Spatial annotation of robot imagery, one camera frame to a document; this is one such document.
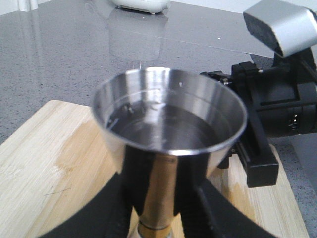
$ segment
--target speckled countertop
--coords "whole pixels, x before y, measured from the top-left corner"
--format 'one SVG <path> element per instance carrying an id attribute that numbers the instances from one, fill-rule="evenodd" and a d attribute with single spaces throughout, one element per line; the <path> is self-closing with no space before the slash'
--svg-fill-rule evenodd
<path id="1" fill-rule="evenodd" d="M 2 15 L 0 143 L 47 101 L 89 105 L 99 83 L 128 69 L 230 73 L 231 65 L 244 61 L 265 67 L 272 55 L 248 34 L 241 14 L 176 2 L 155 16 L 119 10 L 104 0 L 52 0 L 32 12 Z M 316 168 L 311 161 L 317 156 L 312 152 L 314 158 L 300 161 L 291 140 L 271 142 L 308 232 L 317 238 L 317 185 L 314 172 L 310 176 L 302 166 L 309 161 Z"/>

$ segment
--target white appliance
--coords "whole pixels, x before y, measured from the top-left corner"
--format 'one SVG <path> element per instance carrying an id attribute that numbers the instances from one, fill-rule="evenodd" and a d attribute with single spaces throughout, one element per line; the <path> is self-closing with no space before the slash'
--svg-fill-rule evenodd
<path id="1" fill-rule="evenodd" d="M 155 14 L 170 8 L 170 0 L 112 0 L 118 7 Z"/>

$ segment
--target stainless steel cup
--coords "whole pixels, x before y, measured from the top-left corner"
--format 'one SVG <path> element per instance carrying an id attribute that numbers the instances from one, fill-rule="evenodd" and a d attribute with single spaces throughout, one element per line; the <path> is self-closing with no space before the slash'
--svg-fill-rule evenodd
<path id="1" fill-rule="evenodd" d="M 129 70 L 93 99 L 144 238 L 164 238 L 186 197 L 243 133 L 247 111 L 228 87 L 180 70 Z"/>

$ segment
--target wood grain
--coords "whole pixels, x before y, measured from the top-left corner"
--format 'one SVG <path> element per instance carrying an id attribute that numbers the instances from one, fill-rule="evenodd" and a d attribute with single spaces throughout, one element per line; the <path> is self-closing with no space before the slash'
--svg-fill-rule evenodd
<path id="1" fill-rule="evenodd" d="M 115 172 L 86 106 L 49 101 L 0 146 L 0 237 L 33 238 L 87 204 Z M 285 171 L 277 186 L 252 188 L 239 158 L 210 181 L 238 209 L 283 238 L 309 237 Z M 138 218 L 135 212 L 131 229 Z M 180 216 L 173 233 L 183 238 Z"/>

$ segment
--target granite countertop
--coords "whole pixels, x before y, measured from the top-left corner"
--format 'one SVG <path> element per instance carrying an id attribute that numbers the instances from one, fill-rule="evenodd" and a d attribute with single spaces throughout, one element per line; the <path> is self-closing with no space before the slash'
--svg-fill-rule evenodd
<path id="1" fill-rule="evenodd" d="M 98 84 L 128 69 L 166 66 L 230 74 L 233 64 L 254 60 L 265 67 L 273 56 L 249 35 L 239 13 L 173 2 L 153 16 L 104 0 L 52 0 L 31 12 L 2 15 L 0 52 L 0 143 L 47 101 L 90 105 Z M 272 143 L 308 232 L 317 238 L 312 184 L 289 138 Z"/>

